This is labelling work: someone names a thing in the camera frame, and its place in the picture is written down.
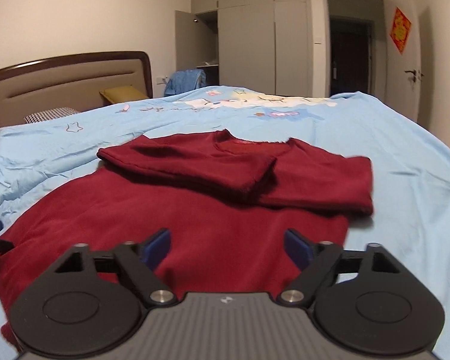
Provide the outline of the open grey wardrobe door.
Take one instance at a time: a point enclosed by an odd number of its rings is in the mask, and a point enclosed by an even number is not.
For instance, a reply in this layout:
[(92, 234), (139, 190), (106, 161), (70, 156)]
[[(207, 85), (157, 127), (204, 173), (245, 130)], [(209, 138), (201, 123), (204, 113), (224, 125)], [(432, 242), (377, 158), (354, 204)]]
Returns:
[(196, 17), (181, 10), (175, 12), (176, 70), (195, 68), (197, 64)]

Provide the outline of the blue clothes pile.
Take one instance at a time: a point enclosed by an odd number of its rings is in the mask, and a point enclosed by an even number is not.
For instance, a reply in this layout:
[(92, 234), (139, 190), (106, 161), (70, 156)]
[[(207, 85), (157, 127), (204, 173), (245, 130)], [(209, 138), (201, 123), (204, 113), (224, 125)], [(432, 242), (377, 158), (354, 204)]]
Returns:
[(206, 73), (203, 69), (177, 71), (167, 81), (164, 96), (175, 96), (204, 86), (206, 86)]

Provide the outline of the olive green pillow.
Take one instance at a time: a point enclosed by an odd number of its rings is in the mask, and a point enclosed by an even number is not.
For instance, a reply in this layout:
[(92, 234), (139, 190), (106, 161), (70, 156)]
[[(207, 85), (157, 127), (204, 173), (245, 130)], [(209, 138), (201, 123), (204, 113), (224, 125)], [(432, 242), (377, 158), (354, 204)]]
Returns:
[(134, 102), (148, 98), (147, 94), (139, 91), (133, 85), (107, 88), (100, 91), (100, 96), (111, 104)]

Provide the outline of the dark red sweater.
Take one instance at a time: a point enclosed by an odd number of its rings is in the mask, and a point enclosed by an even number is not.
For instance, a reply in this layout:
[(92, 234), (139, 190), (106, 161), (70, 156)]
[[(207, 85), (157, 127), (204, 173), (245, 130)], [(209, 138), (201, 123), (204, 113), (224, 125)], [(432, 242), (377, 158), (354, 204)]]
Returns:
[(97, 155), (95, 172), (42, 197), (4, 234), (14, 248), (0, 256), (3, 308), (72, 245), (109, 250), (162, 228), (171, 250), (157, 275), (176, 294), (278, 294), (297, 275), (287, 229), (343, 244), (351, 219), (373, 211), (369, 158), (297, 139), (139, 136)]

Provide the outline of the brown padded bed headboard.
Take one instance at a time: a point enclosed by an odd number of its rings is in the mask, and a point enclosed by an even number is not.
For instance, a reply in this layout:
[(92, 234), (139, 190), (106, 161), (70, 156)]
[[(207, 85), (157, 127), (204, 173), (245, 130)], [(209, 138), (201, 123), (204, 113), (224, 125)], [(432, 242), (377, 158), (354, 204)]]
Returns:
[(134, 86), (153, 96), (152, 69), (143, 51), (62, 55), (0, 69), (0, 128), (59, 107), (89, 111), (107, 104), (101, 91)]

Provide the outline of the white room door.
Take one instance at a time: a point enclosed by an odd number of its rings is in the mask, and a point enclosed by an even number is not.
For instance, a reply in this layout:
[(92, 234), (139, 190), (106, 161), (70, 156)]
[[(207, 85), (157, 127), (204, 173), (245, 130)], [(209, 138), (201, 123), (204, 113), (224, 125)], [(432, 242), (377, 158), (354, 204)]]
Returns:
[(384, 0), (387, 72), (385, 103), (416, 122), (421, 90), (419, 21), (413, 0)]

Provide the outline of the light blue cartoon bed quilt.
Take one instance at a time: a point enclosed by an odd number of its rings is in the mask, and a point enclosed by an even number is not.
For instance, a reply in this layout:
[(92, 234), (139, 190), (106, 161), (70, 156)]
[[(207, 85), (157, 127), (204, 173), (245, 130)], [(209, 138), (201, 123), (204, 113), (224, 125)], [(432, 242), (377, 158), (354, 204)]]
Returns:
[(6, 227), (45, 194), (96, 170), (97, 150), (146, 135), (228, 130), (249, 141), (295, 137), (370, 158), (374, 214), (345, 246), (386, 247), (439, 299), (436, 355), (450, 359), (450, 148), (379, 99), (359, 92), (281, 97), (215, 86), (0, 129), (0, 221)]

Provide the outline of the houndstooth checked pillow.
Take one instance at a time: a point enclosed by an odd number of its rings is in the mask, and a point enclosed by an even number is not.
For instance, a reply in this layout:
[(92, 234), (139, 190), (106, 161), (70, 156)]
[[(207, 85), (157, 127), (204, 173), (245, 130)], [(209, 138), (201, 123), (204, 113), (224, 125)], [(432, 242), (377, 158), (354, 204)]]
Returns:
[(78, 113), (78, 111), (70, 107), (59, 107), (32, 113), (24, 118), (24, 122), (26, 124), (34, 124), (52, 119), (60, 119), (66, 116), (76, 115)]

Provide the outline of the red diamond door decoration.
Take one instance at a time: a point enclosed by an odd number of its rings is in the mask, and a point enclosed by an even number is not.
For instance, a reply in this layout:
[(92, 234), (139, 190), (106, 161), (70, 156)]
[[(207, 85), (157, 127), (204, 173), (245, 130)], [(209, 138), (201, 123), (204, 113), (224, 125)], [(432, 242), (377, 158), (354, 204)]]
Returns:
[(399, 7), (396, 7), (393, 15), (392, 27), (389, 31), (389, 36), (401, 55), (406, 48), (410, 30), (411, 21)]

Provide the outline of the grey built-in wardrobe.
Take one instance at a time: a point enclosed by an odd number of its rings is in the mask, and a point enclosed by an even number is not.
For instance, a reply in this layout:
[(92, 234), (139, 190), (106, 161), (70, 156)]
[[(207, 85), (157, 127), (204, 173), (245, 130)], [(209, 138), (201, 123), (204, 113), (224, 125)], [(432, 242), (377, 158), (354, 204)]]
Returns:
[(192, 11), (217, 16), (220, 84), (312, 93), (309, 0), (192, 0)]

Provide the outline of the white wall socket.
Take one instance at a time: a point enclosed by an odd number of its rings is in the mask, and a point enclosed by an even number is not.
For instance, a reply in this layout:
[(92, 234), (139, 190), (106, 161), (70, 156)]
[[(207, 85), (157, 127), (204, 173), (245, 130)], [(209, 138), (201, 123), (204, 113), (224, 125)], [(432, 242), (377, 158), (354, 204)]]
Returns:
[(166, 85), (168, 81), (169, 81), (168, 76), (158, 76), (156, 79), (156, 83), (158, 85)]

